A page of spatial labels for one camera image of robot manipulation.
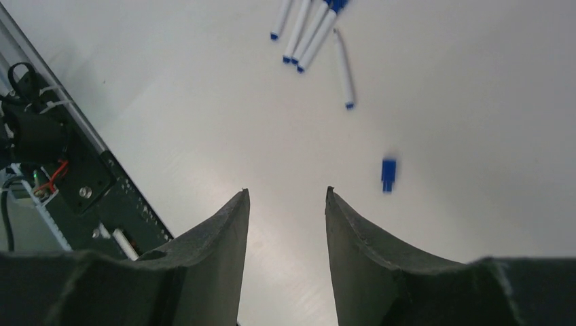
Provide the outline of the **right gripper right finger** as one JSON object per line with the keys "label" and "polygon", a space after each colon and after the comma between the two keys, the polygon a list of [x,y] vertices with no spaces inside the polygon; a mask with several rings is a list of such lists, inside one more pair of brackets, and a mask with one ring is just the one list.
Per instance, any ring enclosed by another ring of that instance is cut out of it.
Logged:
{"label": "right gripper right finger", "polygon": [[325,198],[340,325],[574,325],[573,258],[485,257],[468,264],[418,249]]}

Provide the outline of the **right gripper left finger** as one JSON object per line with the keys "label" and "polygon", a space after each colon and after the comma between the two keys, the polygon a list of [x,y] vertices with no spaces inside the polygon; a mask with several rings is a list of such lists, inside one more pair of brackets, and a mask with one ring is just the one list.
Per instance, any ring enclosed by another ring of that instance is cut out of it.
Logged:
{"label": "right gripper left finger", "polygon": [[2,325],[235,325],[247,250],[244,189],[136,260],[95,251],[1,255]]}

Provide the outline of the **blue pen cap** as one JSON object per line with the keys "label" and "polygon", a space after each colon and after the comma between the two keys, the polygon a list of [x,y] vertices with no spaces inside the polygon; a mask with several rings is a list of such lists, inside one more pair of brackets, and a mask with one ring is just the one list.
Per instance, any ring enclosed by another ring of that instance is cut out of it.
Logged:
{"label": "blue pen cap", "polygon": [[382,160],[382,191],[384,193],[391,193],[395,184],[397,170],[397,161],[392,158],[385,158]]}

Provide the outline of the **white marker pen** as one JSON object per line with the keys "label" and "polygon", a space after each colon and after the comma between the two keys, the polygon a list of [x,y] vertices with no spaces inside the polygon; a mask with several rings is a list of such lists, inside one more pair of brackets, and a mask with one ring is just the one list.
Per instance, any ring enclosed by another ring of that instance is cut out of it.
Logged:
{"label": "white marker pen", "polygon": [[334,49],[336,51],[336,64],[340,74],[340,84],[342,87],[342,96],[344,106],[347,110],[355,108],[355,92],[353,79],[350,72],[346,49],[338,29],[333,29]]}
{"label": "white marker pen", "polygon": [[292,2],[292,0],[281,0],[274,24],[270,31],[270,39],[272,41],[278,40],[282,35]]}
{"label": "white marker pen", "polygon": [[315,58],[319,48],[321,47],[328,31],[333,27],[338,14],[348,5],[347,0],[335,0],[332,1],[331,7],[328,9],[320,27],[317,29],[310,46],[306,50],[306,53],[300,59],[299,63],[296,65],[298,73],[304,73],[312,63]]}
{"label": "white marker pen", "polygon": [[306,50],[310,46],[312,42],[312,38],[314,37],[317,29],[320,27],[324,16],[326,15],[328,9],[331,7],[332,1],[320,1],[320,4],[310,21],[310,24],[306,28],[306,30],[302,30],[302,34],[299,40],[298,45],[296,46],[295,53],[292,56],[291,63],[293,65],[297,65],[303,55],[306,53]]}
{"label": "white marker pen", "polygon": [[296,46],[299,43],[311,4],[312,0],[303,0],[300,5],[287,47],[282,55],[282,62],[284,64],[291,63],[292,56],[294,55]]}

